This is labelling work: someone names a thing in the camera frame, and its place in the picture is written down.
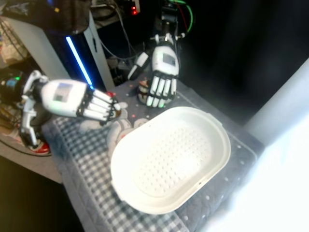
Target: bright white light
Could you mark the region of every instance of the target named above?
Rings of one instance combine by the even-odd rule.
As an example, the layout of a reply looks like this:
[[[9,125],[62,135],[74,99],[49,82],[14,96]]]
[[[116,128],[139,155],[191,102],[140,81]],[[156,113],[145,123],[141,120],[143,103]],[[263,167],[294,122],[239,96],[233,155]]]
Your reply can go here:
[[[74,44],[72,42],[72,39],[70,38],[70,36],[67,36],[66,39],[67,39],[67,42],[68,42],[68,44],[69,44],[69,46],[70,46],[70,48],[71,48],[71,50],[72,50],[72,52],[73,52],[73,54],[75,56],[75,59],[76,59],[78,65],[79,65],[79,67],[81,68],[81,70],[82,70],[82,72],[84,74],[84,77],[85,77],[87,83],[90,85],[91,89],[94,89],[93,86],[92,86],[92,82],[90,80],[90,77],[89,77],[89,75],[88,75],[88,73],[87,73],[87,71],[86,71],[86,69],[85,69],[85,67],[84,67],[84,65],[83,65],[83,63],[82,63],[82,61],[81,61],[77,51],[76,51],[76,49],[75,49],[75,46],[74,46]]]

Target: gingham pattern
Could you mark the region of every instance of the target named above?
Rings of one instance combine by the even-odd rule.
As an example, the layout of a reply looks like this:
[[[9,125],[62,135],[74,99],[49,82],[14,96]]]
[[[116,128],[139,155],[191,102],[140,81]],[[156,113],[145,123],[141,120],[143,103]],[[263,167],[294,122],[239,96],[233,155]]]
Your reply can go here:
[[[122,202],[111,185],[110,159],[106,138],[109,127],[80,133],[82,119],[58,118],[54,123],[61,131],[80,174],[91,192],[100,213],[114,232],[187,232],[189,231],[175,212],[148,215]]]

